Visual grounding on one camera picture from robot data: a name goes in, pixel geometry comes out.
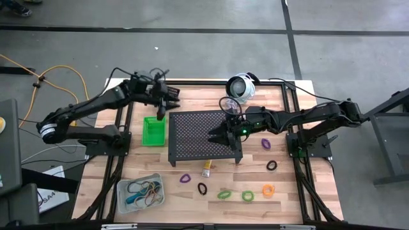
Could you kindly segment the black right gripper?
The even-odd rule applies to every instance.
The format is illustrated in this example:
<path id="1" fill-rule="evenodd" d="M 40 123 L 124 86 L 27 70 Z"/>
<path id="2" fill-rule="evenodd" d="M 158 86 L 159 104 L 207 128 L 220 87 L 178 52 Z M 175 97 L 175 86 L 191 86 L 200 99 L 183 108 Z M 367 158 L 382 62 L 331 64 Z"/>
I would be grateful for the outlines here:
<path id="1" fill-rule="evenodd" d="M 236 151 L 242 136 L 244 121 L 240 116 L 226 116 L 226 125 L 217 126 L 208 132 L 209 135 L 225 134 L 225 137 L 215 136 L 209 138 L 208 141 L 216 144 L 227 144 L 232 151 Z"/>

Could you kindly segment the grey metal stand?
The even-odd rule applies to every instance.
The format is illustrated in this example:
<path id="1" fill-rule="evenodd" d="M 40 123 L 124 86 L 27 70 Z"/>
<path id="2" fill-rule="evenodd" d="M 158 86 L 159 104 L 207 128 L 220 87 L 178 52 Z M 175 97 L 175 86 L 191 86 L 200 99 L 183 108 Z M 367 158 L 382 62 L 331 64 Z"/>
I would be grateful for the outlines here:
<path id="1" fill-rule="evenodd" d="M 373 181 L 375 186 L 409 181 L 401 157 L 409 157 L 409 88 L 364 114 L 370 121 L 389 175 Z"/>

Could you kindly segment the green plastic basket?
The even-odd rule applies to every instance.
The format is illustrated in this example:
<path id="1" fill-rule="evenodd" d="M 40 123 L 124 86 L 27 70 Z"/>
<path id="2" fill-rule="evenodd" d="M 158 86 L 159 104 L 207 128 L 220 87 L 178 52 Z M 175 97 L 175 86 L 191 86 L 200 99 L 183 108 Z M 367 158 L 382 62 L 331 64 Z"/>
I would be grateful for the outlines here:
<path id="1" fill-rule="evenodd" d="M 143 118 L 143 146 L 163 146 L 166 142 L 166 119 L 158 120 L 155 116 Z"/>

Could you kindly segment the dark grey box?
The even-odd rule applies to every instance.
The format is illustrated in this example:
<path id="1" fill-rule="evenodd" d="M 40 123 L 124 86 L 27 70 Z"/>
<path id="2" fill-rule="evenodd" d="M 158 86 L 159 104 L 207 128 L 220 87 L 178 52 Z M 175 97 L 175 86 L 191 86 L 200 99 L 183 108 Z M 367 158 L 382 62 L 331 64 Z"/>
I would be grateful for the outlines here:
<path id="1" fill-rule="evenodd" d="M 21 226 L 40 223 L 35 184 L 24 185 L 18 190 L 0 196 L 0 227 L 6 227 L 12 222 L 18 222 Z"/>

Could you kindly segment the thin yellow rubber band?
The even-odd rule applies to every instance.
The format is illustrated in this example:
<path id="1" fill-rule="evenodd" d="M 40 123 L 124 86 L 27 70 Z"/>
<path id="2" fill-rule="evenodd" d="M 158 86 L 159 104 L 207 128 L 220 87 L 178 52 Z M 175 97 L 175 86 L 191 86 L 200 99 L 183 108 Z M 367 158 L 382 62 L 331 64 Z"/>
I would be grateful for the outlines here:
<path id="1" fill-rule="evenodd" d="M 140 193 L 142 197 L 149 197 L 151 195 L 157 194 L 161 189 L 159 182 L 148 182 L 148 184 L 141 189 Z"/>

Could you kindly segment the white paper box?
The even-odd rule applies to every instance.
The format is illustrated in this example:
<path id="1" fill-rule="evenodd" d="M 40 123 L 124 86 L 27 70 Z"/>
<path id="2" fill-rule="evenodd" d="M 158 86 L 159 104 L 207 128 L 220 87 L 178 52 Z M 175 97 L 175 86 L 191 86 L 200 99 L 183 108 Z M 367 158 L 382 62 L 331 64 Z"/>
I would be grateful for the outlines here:
<path id="1" fill-rule="evenodd" d="M 63 166 L 58 166 L 48 171 L 44 171 L 45 174 L 56 176 L 60 178 L 65 178 L 65 173 Z M 63 203 L 66 203 L 70 200 L 68 193 L 58 192 L 57 190 L 47 190 L 38 188 L 38 209 L 40 213 L 48 211 L 52 208 L 55 208 Z"/>

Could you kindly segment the rubber bands and coils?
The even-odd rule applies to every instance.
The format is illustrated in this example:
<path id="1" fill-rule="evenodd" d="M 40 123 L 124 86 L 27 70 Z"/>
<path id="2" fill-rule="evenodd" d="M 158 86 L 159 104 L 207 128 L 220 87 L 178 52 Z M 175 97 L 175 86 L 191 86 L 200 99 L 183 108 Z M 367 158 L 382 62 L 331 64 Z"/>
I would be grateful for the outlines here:
<path id="1" fill-rule="evenodd" d="M 159 194 L 158 190 L 155 188 L 148 189 L 144 194 L 139 195 L 135 198 L 134 204 L 137 207 L 149 207 L 156 202 L 161 202 L 162 196 Z"/>

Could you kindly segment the white plastic bin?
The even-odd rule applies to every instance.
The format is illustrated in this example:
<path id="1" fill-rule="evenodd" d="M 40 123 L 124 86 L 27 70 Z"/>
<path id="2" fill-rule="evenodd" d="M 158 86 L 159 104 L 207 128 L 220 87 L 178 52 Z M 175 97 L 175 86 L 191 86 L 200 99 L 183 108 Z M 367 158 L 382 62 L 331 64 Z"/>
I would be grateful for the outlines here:
<path id="1" fill-rule="evenodd" d="M 133 181 L 137 181 L 137 182 L 156 181 L 156 182 L 159 182 L 160 185 L 161 185 L 161 189 L 159 190 L 159 194 L 162 196 L 162 201 L 160 203 L 155 203 L 155 204 L 153 204 L 153 205 L 151 205 L 149 207 L 145 207 L 145 206 L 137 207 L 134 203 L 127 204 L 126 203 L 126 198 L 131 196 L 131 194 L 127 192 L 127 187 L 128 187 L 128 184 L 133 182 Z M 165 200 L 164 186 L 163 186 L 163 182 L 162 182 L 162 177 L 158 173 L 154 173 L 154 174 L 151 174 L 149 176 L 145 176 L 145 177 L 142 177 L 142 178 L 137 178 L 137 179 L 134 179 L 134 180 L 121 180 L 116 185 L 116 190 L 117 190 L 116 193 L 117 193 L 118 211 L 120 213 L 122 213 L 122 214 L 131 213 L 131 212 L 139 211 L 139 210 L 144 210 L 144 209 L 147 209 L 147 208 L 152 208 L 152 207 L 161 205 Z"/>

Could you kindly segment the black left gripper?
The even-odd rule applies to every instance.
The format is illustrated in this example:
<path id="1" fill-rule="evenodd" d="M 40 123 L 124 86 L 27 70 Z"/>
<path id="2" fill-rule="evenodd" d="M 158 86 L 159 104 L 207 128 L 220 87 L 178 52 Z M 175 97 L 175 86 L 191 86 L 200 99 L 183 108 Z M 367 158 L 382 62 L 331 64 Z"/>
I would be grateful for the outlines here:
<path id="1" fill-rule="evenodd" d="M 169 101 L 169 90 L 163 82 L 153 84 L 150 89 L 150 105 L 159 106 L 157 111 L 157 120 L 162 121 L 166 115 L 166 110 L 179 108 L 176 102 Z"/>

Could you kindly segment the staples packet yellow green print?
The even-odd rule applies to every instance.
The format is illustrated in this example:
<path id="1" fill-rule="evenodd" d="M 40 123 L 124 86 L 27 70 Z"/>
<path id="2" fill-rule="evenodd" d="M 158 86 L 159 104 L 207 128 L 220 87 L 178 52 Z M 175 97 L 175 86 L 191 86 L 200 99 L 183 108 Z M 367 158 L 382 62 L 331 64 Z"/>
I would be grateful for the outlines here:
<path id="1" fill-rule="evenodd" d="M 210 169 L 212 166 L 212 160 L 207 160 L 204 163 L 203 170 L 202 170 L 202 177 L 209 178 L 210 177 Z"/>

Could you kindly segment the person's foot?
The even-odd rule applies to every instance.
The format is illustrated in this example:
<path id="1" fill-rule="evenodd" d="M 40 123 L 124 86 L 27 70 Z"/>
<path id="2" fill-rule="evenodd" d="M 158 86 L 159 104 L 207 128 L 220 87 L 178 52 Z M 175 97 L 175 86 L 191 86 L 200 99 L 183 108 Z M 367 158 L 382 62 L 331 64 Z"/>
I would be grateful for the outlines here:
<path id="1" fill-rule="evenodd" d="M 32 15 L 32 11 L 29 8 L 16 2 L 16 0 L 0 0 L 0 9 L 4 7 L 7 7 L 11 12 L 21 17 L 29 17 Z"/>

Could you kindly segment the black perforated metal riser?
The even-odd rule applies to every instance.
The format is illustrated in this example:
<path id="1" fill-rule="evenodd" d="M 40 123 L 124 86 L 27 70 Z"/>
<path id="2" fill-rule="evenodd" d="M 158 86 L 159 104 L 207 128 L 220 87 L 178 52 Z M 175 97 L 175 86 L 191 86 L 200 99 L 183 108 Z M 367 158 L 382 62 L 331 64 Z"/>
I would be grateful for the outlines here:
<path id="1" fill-rule="evenodd" d="M 210 142 L 208 132 L 219 126 L 226 116 L 222 111 L 171 112 L 169 114 L 168 161 L 175 167 L 179 161 L 233 158 L 240 163 L 242 145 L 237 150 Z"/>

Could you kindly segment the white cylindrical appliance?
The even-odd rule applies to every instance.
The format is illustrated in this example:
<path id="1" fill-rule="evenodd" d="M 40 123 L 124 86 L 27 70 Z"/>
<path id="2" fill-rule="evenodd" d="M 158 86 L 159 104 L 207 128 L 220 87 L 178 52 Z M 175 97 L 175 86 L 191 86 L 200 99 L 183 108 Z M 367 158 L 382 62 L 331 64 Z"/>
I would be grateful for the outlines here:
<path id="1" fill-rule="evenodd" d="M 234 98 L 239 104 L 245 104 L 256 92 L 260 80 L 251 72 L 238 73 L 226 83 L 226 95 Z"/>

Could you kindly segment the wide black rubber band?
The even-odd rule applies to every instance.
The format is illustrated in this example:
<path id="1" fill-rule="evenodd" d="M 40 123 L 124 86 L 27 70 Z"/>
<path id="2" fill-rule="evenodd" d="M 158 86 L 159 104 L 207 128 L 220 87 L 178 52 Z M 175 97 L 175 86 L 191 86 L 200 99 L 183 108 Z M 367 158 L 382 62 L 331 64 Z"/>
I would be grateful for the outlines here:
<path id="1" fill-rule="evenodd" d="M 133 181 L 128 184 L 127 192 L 132 193 L 132 194 L 141 194 L 140 193 L 141 189 L 144 188 L 148 184 L 148 182 L 150 181 L 143 181 L 143 182 Z"/>

